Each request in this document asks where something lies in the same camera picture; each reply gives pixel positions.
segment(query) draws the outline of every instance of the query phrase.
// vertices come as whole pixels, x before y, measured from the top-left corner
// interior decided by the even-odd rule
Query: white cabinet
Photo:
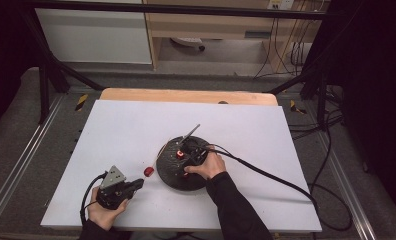
[[[141,0],[95,1],[142,3]],[[36,12],[51,51],[61,61],[152,63],[143,13],[54,9]]]

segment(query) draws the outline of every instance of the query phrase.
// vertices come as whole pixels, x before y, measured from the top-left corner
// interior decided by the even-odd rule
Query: metal rod
[[[201,126],[201,124],[198,124],[196,127],[194,127],[194,129],[192,129],[192,131],[190,131],[188,134],[186,134],[185,136],[183,136],[182,140],[180,140],[180,142],[178,144],[181,144],[185,139],[187,139],[188,137],[190,137],[192,135],[192,133],[195,132],[195,130],[197,130],[197,128],[199,128],[199,126]]]
[[[181,6],[162,4],[134,4],[134,3],[103,3],[103,2],[79,2],[79,1],[55,1],[55,0],[26,0],[26,6],[44,9],[65,9],[82,11],[109,11],[109,12],[140,12],[140,13],[168,13],[168,14],[195,14],[236,17],[259,17],[259,18],[286,18],[286,19],[309,19],[327,20],[344,17],[339,13],[325,12],[302,12],[270,9],[251,8],[227,8],[227,7],[204,7],[204,6]]]

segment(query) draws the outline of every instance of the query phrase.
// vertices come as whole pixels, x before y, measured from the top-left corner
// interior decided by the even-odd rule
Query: left hand
[[[96,195],[98,193],[99,187],[94,187],[92,189],[91,202],[96,201]],[[105,231],[110,230],[113,226],[114,221],[117,216],[126,210],[128,201],[125,199],[116,210],[110,210],[103,208],[99,203],[93,203],[88,207],[89,219],[100,226]]]

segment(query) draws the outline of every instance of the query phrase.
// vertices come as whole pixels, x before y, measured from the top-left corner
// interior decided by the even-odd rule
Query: person's arm
[[[219,155],[210,152],[202,165],[186,167],[185,171],[207,179],[207,192],[217,206],[225,239],[273,239],[252,205],[236,188]]]
[[[96,202],[97,192],[98,187],[92,189],[92,204],[88,207],[89,219],[82,228],[79,240],[116,240],[119,234],[112,226],[116,217],[126,210],[128,201],[124,200],[116,210],[109,210]]]

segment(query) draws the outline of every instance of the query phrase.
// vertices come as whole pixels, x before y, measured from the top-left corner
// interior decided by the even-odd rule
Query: small red cap
[[[145,177],[151,177],[151,175],[154,173],[154,168],[153,167],[147,167],[145,168],[144,175]]]

